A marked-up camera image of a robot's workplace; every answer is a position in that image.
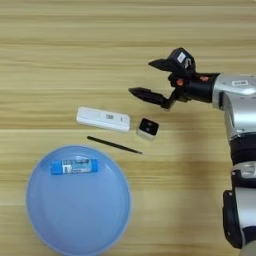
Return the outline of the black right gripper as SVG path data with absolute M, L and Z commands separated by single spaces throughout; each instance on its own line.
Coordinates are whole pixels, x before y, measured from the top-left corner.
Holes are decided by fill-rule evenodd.
M 161 71 L 172 72 L 174 70 L 173 64 L 167 59 L 156 59 L 149 62 L 149 65 Z M 218 76 L 219 73 L 194 73 L 186 78 L 172 73 L 168 79 L 174 91 L 169 98 L 142 87 L 129 88 L 128 91 L 136 98 L 158 105 L 163 109 L 170 109 L 176 101 L 195 100 L 211 103 L 213 87 Z

